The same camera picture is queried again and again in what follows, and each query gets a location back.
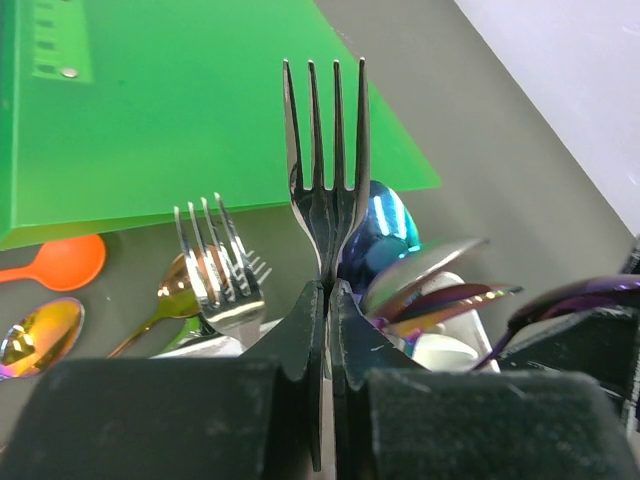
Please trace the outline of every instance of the fork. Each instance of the fork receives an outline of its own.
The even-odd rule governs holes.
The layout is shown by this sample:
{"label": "fork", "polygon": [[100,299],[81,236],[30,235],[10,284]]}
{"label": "fork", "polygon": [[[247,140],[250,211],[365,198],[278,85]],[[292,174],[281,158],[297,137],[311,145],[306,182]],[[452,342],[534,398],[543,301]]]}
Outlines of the fork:
{"label": "fork", "polygon": [[[251,260],[249,265],[253,267],[253,273],[255,275],[260,275],[260,277],[258,278],[258,285],[262,286],[273,269],[269,267],[263,273],[261,273],[262,270],[267,266],[267,262],[262,262],[256,267],[256,264],[260,261],[260,257],[256,256],[254,258],[251,258],[254,253],[255,252],[253,250],[250,250],[249,252],[247,252],[247,257]],[[227,288],[227,294],[231,295],[232,293],[233,291],[231,287]],[[176,336],[176,338],[171,341],[169,345],[165,347],[164,350],[162,350],[161,354],[179,350],[186,346],[193,345],[194,343],[207,341],[208,339],[217,336],[215,335],[216,333],[218,332],[210,333],[208,331],[204,331],[202,322],[199,321],[198,318],[188,320],[182,331]]]}
{"label": "fork", "polygon": [[338,262],[344,245],[367,211],[369,198],[369,99],[365,62],[359,62],[358,115],[356,123],[356,172],[353,189],[346,185],[344,119],[340,63],[333,63],[334,82],[334,182],[327,188],[324,175],[324,155],[320,125],[320,102],[316,70],[309,61],[311,110],[312,182],[305,188],[300,152],[300,133],[289,62],[284,61],[284,117],[289,172],[291,207],[316,253],[320,281],[325,298],[331,294],[337,278]]}
{"label": "fork", "polygon": [[[191,286],[204,320],[220,333],[236,338],[248,349],[260,339],[260,324],[266,313],[266,305],[256,274],[247,258],[247,253],[236,232],[233,220],[218,193],[215,193],[215,199],[235,257],[236,266],[231,261],[224,243],[220,240],[218,228],[213,222],[206,198],[201,199],[206,229],[212,239],[211,245],[220,258],[222,272],[218,271],[211,252],[205,247],[208,242],[204,240],[203,228],[200,227],[192,202],[188,203],[189,217],[196,238],[196,248],[202,254],[204,271],[198,263],[198,255],[183,226],[179,207],[174,207],[176,229]],[[222,283],[224,277],[221,273],[229,279],[229,289],[224,288]]]}

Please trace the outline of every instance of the gray table surface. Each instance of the gray table surface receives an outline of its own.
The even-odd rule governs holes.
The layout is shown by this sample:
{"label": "gray table surface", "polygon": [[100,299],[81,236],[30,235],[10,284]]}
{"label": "gray table surface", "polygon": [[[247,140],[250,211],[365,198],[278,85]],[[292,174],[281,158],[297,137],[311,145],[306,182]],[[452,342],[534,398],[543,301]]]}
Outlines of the gray table surface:
{"label": "gray table surface", "polygon": [[[492,340],[508,313],[532,296],[620,267],[631,233],[452,0],[318,4],[354,54],[366,56],[370,80],[442,177],[440,189],[401,194],[422,239],[489,237],[492,246],[456,273],[525,287],[481,312]],[[224,193],[223,184],[211,188]],[[315,275],[311,246],[288,206],[235,220],[245,244],[274,268],[265,295],[269,317],[278,318]],[[73,293],[87,319],[72,358],[106,355],[149,317],[157,284],[178,253],[172,225],[104,238],[104,273]],[[34,253],[0,252],[0,268],[25,264]],[[58,296],[30,281],[1,285],[0,331]],[[129,354],[156,353],[180,328],[166,320]],[[0,442],[37,380],[0,386]]]}

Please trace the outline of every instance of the orange spoon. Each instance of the orange spoon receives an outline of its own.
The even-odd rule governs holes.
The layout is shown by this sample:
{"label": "orange spoon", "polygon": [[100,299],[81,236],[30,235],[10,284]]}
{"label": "orange spoon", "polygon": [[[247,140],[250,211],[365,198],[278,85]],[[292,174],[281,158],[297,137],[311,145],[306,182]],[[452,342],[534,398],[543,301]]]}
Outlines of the orange spoon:
{"label": "orange spoon", "polygon": [[0,283],[30,279],[56,292],[77,290],[96,278],[106,258],[98,235],[46,242],[31,264],[0,271]]}

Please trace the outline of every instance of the fork tine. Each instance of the fork tine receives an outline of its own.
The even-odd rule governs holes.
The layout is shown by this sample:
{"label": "fork tine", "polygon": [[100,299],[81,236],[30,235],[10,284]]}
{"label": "fork tine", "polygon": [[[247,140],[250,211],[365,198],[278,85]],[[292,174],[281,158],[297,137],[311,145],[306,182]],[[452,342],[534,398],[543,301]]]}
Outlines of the fork tine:
{"label": "fork tine", "polygon": [[269,268],[267,269],[267,271],[266,271],[266,272],[264,272],[264,273],[262,274],[262,276],[260,277],[260,279],[258,280],[258,284],[259,284],[259,285],[262,285],[262,284],[264,283],[264,281],[267,279],[267,277],[271,274],[271,272],[272,272],[272,271],[273,271],[273,268],[269,267]]}
{"label": "fork tine", "polygon": [[[202,230],[200,229],[200,225],[198,223],[198,217],[196,215],[196,209],[193,206],[192,202],[189,202],[189,215],[191,216],[191,223],[193,224],[193,230],[196,234],[196,242],[198,244],[198,249],[202,255],[202,261],[204,263],[204,270],[206,272],[206,277],[211,284],[211,288],[213,289],[213,293],[216,296],[215,301],[220,303],[225,303],[227,298],[224,294],[224,290],[222,288],[222,279],[220,278],[220,273],[218,272],[218,268],[213,260],[213,256],[211,255],[211,251],[206,247],[206,243],[202,236]],[[198,270],[200,270],[200,265],[196,261],[196,266]]]}
{"label": "fork tine", "polygon": [[344,114],[342,111],[342,78],[340,75],[340,62],[333,62],[333,91],[334,91],[334,132],[333,132],[333,158],[334,177],[333,186],[344,187],[345,178],[345,155],[344,155]]}
{"label": "fork tine", "polygon": [[180,208],[173,207],[173,217],[176,224],[176,230],[178,231],[178,239],[180,240],[180,249],[185,258],[185,264],[187,266],[187,272],[189,274],[189,281],[191,287],[198,299],[198,303],[201,303],[201,299],[207,298],[207,287],[202,276],[202,272],[198,267],[198,257],[191,248],[187,233],[182,228],[182,214]]}
{"label": "fork tine", "polygon": [[224,206],[224,202],[222,201],[222,197],[216,192],[215,194],[216,201],[218,202],[218,207],[220,208],[220,214],[222,215],[222,223],[224,223],[224,228],[227,231],[227,236],[229,237],[229,243],[231,244],[231,249],[233,250],[233,255],[236,258],[236,263],[240,270],[242,270],[244,280],[249,283],[251,287],[253,284],[257,282],[255,275],[253,274],[253,267],[249,264],[247,260],[247,254],[244,250],[244,245],[242,245],[242,240],[240,240],[240,236],[236,231],[236,227],[233,224],[233,219],[226,207]]}
{"label": "fork tine", "polygon": [[256,275],[260,274],[260,270],[262,270],[264,267],[267,266],[267,262],[262,262],[260,265],[258,265],[254,270],[253,273],[255,273]]}
{"label": "fork tine", "polygon": [[284,133],[287,150],[287,169],[289,171],[290,192],[304,189],[302,177],[302,157],[300,155],[300,132],[298,131],[298,114],[296,112],[296,100],[293,94],[293,79],[289,61],[284,61],[283,66],[283,93],[284,93]]}
{"label": "fork tine", "polygon": [[[218,258],[220,259],[220,265],[222,266],[222,271],[224,273],[225,278],[227,278],[229,282],[233,284],[234,278],[237,278],[237,275],[235,273],[235,268],[231,263],[231,259],[229,258],[229,253],[227,252],[227,249],[224,246],[224,243],[222,242],[222,240],[220,240],[218,227],[216,227],[216,224],[214,223],[213,218],[211,218],[211,209],[209,208],[209,201],[205,197],[202,197],[201,201],[202,201],[202,207],[205,212],[204,218],[207,222],[207,227],[209,228],[209,233],[211,234],[211,238],[213,239],[213,247],[215,248],[216,253],[218,254]],[[229,296],[228,292],[229,292],[228,289],[225,290],[225,293],[227,294],[228,299],[233,299],[234,295]]]}
{"label": "fork tine", "polygon": [[324,156],[322,153],[322,121],[318,100],[318,81],[316,66],[309,60],[309,91],[311,92],[311,168],[313,187],[324,187]]}
{"label": "fork tine", "polygon": [[233,262],[231,261],[231,256],[229,255],[227,247],[225,247],[224,245],[221,245],[221,249],[222,249],[222,256],[224,259],[224,263],[225,265],[227,265],[226,269],[233,272],[233,274],[228,277],[231,283],[229,287],[229,291],[232,292],[233,294],[232,296],[234,297],[234,299],[237,299],[237,297],[242,296],[242,293],[246,289],[245,287],[246,282],[244,280],[244,277],[240,275],[240,273],[242,272],[242,268],[240,268],[240,265],[238,264],[233,265]]}
{"label": "fork tine", "polygon": [[358,82],[358,121],[356,131],[356,182],[359,191],[357,200],[356,224],[359,225],[367,208],[370,178],[370,146],[369,146],[369,90],[364,58],[360,59],[360,75]]}

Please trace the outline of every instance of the iridescent spoon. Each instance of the iridescent spoon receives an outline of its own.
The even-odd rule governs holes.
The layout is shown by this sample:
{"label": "iridescent spoon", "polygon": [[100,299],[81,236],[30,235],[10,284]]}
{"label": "iridescent spoon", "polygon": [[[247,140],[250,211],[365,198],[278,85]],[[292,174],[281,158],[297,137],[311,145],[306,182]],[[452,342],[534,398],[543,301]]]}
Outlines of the iridescent spoon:
{"label": "iridescent spoon", "polygon": [[368,318],[395,318],[407,300],[451,262],[488,243],[474,238],[409,250],[371,282],[360,302],[362,312]]}
{"label": "iridescent spoon", "polygon": [[624,304],[639,294],[640,275],[625,274],[589,278],[551,290],[511,315],[507,331],[473,370],[480,370],[494,360],[520,330],[532,323],[592,308]]}
{"label": "iridescent spoon", "polygon": [[452,285],[418,298],[398,317],[376,325],[411,342],[413,336],[419,336],[440,322],[521,291],[522,287],[517,285]]}
{"label": "iridescent spoon", "polygon": [[47,303],[9,329],[0,344],[0,380],[31,377],[61,360],[76,342],[84,307],[75,298]]}
{"label": "iridescent spoon", "polygon": [[418,227],[398,194],[371,180],[367,215],[342,250],[338,276],[362,295],[379,273],[419,245]]}

